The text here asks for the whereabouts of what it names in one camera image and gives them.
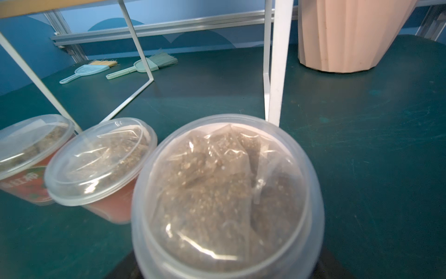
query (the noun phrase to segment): green table surface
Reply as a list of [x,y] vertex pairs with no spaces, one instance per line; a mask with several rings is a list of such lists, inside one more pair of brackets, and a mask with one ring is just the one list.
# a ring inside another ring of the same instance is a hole
[[[264,117],[262,48],[177,54],[179,64],[117,117],[144,120],[159,142],[218,113]],[[147,81],[119,66],[44,83],[83,129]],[[299,64],[290,46],[281,128],[312,161],[326,213],[325,245],[357,278],[446,276],[446,46],[398,36],[377,67],[330,74]],[[57,113],[34,85],[0,96],[0,128]],[[132,250],[130,225],[81,207],[37,207],[0,191],[1,278],[102,278]]]

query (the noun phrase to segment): plastic bag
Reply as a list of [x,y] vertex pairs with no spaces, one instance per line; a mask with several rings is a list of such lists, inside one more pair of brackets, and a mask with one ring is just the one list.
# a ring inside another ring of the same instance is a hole
[[290,164],[277,143],[243,127],[198,129],[175,139],[156,163],[155,239],[200,270],[260,263],[289,240],[299,221]]
[[[51,132],[49,132],[47,135],[45,135],[42,139],[36,140],[36,143],[31,145],[30,147],[27,147],[24,150],[20,150],[19,154],[11,155],[10,158],[7,160],[4,160],[0,162],[0,172],[7,171],[10,169],[13,169],[14,167],[25,163],[26,161],[36,157],[41,152],[44,152],[51,148],[52,145],[55,144],[66,132],[66,127],[60,127],[55,126]],[[32,134],[34,132],[33,130],[28,131],[29,134]],[[8,148],[8,145],[11,145],[12,142],[15,145],[22,145],[23,142],[32,142],[34,139],[29,135],[25,134],[19,134],[11,139],[8,139],[8,142],[4,143],[4,146],[1,146],[1,148]]]
[[63,171],[69,181],[87,182],[52,189],[58,195],[77,197],[110,187],[140,164],[151,141],[150,135],[137,125],[119,127],[94,137],[85,134],[78,137],[83,143],[74,147]]

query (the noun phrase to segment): transparent container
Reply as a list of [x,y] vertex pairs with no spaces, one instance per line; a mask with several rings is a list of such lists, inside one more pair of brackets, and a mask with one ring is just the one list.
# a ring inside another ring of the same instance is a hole
[[169,135],[132,205],[145,278],[308,278],[322,246],[319,182],[302,148],[256,117],[224,114]]
[[54,153],[74,136],[74,124],[58,114],[41,115],[0,131],[0,188],[36,205],[53,199],[43,175]]
[[59,204],[81,205],[115,223],[130,221],[132,194],[157,135],[136,118],[117,118],[80,133],[61,148],[45,173]]

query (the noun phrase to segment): pink planter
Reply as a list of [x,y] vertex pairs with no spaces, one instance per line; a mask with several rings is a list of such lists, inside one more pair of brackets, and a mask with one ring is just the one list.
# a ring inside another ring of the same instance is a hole
[[299,60],[316,70],[352,73],[383,57],[417,0],[299,0]]

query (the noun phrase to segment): black object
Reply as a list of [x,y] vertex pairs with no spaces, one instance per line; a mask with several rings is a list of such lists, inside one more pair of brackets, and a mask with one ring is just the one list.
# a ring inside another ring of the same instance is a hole
[[[104,279],[144,279],[136,263],[133,251],[122,260],[114,270],[112,270]],[[322,247],[319,261],[316,264],[311,279],[355,279],[333,254]]]

